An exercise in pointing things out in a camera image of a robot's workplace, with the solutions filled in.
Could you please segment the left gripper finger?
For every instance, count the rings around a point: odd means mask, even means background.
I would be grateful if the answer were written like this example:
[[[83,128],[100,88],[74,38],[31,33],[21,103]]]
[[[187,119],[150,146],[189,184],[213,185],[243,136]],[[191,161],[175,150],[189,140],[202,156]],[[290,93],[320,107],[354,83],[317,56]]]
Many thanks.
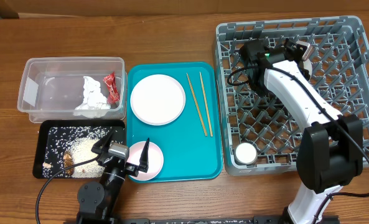
[[[149,168],[148,151],[149,151],[149,138],[147,138],[147,141],[144,143],[144,147],[142,149],[141,156],[139,159],[139,171],[144,173],[147,173]]]
[[[107,152],[110,148],[113,135],[115,133],[114,129],[111,129],[105,136],[103,136],[99,141],[94,143],[91,151],[95,154],[102,154]]]

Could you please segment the rice and meat leftovers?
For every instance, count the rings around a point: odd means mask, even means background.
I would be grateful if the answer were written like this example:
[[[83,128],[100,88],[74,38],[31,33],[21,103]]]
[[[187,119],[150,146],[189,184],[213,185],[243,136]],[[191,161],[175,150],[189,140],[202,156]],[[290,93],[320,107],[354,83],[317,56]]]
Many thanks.
[[[51,127],[47,133],[42,177],[49,178],[59,170],[96,157],[94,143],[106,136],[110,127]]]

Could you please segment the white tissue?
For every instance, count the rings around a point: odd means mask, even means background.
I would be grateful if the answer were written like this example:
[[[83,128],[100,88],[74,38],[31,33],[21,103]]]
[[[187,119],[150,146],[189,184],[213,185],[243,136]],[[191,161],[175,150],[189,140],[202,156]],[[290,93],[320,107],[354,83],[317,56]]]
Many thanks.
[[[84,116],[86,118],[100,118],[111,108],[107,103],[107,97],[101,92],[100,82],[92,77],[84,76],[83,102],[75,108],[74,116]]]

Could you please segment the red snack wrapper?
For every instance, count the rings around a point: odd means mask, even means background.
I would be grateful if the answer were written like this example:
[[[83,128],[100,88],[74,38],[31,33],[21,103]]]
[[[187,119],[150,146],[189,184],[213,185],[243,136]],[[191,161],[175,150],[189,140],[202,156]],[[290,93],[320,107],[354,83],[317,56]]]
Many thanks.
[[[107,103],[110,105],[119,101],[120,95],[116,87],[115,72],[112,72],[108,76],[104,77],[103,82],[107,86],[109,96],[107,97]]]

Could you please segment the white cup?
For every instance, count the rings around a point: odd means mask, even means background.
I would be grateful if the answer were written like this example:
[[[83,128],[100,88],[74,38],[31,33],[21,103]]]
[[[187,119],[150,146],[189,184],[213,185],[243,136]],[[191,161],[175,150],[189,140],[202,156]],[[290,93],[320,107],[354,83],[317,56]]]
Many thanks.
[[[258,158],[258,152],[254,145],[243,142],[234,150],[234,157],[240,164],[250,165],[254,164]]]

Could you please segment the grey-white bowl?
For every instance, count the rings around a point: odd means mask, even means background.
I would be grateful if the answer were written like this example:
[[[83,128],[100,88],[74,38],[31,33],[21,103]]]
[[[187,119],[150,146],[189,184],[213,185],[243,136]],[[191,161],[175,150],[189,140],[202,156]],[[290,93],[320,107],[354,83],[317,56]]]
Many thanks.
[[[303,61],[303,69],[307,70],[309,75],[312,75],[312,62],[309,59]]]

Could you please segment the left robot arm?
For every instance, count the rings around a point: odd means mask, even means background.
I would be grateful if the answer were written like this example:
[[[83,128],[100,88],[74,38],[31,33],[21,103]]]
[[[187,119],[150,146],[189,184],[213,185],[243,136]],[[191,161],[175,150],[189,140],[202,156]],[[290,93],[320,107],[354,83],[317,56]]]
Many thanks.
[[[77,223],[119,223],[112,215],[119,191],[128,175],[138,176],[147,172],[149,141],[141,151],[139,164],[128,162],[129,147],[113,142],[114,131],[94,143],[91,151],[98,155],[95,159],[104,168],[100,180],[80,187],[77,195],[79,212]]]

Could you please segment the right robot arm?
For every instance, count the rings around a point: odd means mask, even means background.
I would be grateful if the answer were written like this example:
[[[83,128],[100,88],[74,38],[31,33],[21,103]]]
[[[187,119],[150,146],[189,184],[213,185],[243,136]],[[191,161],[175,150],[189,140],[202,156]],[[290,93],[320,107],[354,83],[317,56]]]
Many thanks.
[[[248,84],[260,95],[273,93],[302,132],[296,169],[302,184],[284,212],[289,223],[324,223],[334,194],[362,173],[362,121],[343,115],[308,82],[308,43],[286,40],[269,48],[249,40],[239,50]]]

